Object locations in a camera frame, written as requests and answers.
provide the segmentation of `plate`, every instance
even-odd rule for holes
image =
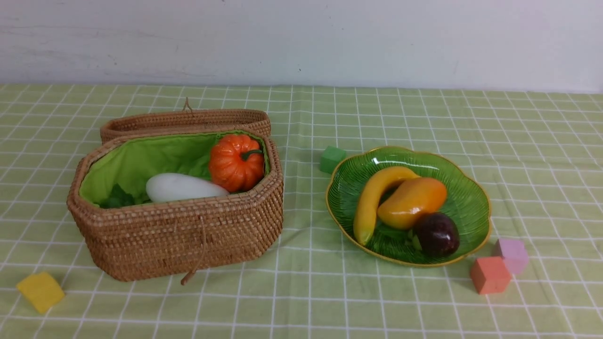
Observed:
[[[460,246],[454,254],[431,257],[416,251],[406,241],[406,231],[392,229],[380,222],[366,246],[355,240],[353,220],[362,189],[373,174],[389,166],[405,166],[421,177],[433,177],[446,185],[447,199],[439,212],[450,217],[458,228]],[[478,183],[442,156],[403,147],[379,147],[343,160],[331,175],[326,204],[349,241],[371,255],[403,265],[438,267],[452,264],[481,249],[492,232],[490,199]]]

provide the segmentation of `foam block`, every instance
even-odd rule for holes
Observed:
[[[511,282],[511,273],[499,256],[478,258],[470,275],[479,294],[502,293]]]
[[[40,314],[46,313],[65,296],[61,286],[47,272],[26,277],[17,284],[17,289]]]
[[[339,165],[346,158],[346,151],[328,146],[324,151],[323,155],[320,157],[320,167],[319,170],[321,172],[331,174],[335,170],[335,167]]]
[[[500,256],[511,274],[520,274],[529,263],[528,251],[518,239],[498,239],[492,255]]]

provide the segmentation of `purple fruit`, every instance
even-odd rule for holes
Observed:
[[[460,246],[458,229],[446,214],[427,214],[412,228],[412,244],[429,256],[449,256]]]

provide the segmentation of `yellow banana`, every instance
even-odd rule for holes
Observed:
[[[366,245],[373,236],[381,196],[405,180],[418,177],[407,167],[391,166],[378,171],[369,178],[360,194],[354,216],[354,238],[360,245]]]

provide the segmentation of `basket handle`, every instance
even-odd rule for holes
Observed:
[[[192,267],[192,269],[188,273],[186,273],[185,277],[182,278],[182,280],[180,281],[180,285],[182,286],[186,285],[186,283],[195,275],[199,266],[201,266],[205,261],[205,256],[207,254],[207,235],[205,232],[205,227],[203,227],[203,224],[201,225],[201,231],[203,232],[203,248],[201,249],[201,256],[197,263]]]
[[[184,107],[182,107],[182,112],[184,112],[186,109],[189,109],[189,111],[190,111],[191,113],[193,112],[193,111],[192,111],[192,108],[191,108],[191,105],[189,105],[189,103],[188,103],[188,97],[186,97],[186,100],[185,100],[185,106],[184,106]]]

